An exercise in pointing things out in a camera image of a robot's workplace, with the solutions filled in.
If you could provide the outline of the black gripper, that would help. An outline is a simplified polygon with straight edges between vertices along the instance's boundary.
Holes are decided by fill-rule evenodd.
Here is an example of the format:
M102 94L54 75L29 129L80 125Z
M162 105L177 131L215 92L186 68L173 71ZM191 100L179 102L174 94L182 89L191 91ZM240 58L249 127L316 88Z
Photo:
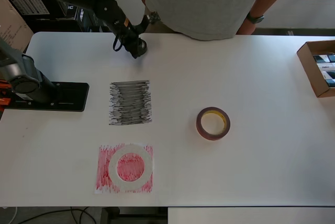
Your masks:
M143 51L143 45L146 45L146 42L137 34L137 32L131 28L121 31L117 35L117 40L119 41L119 46L117 50L119 51L124 47L134 59L141 56Z

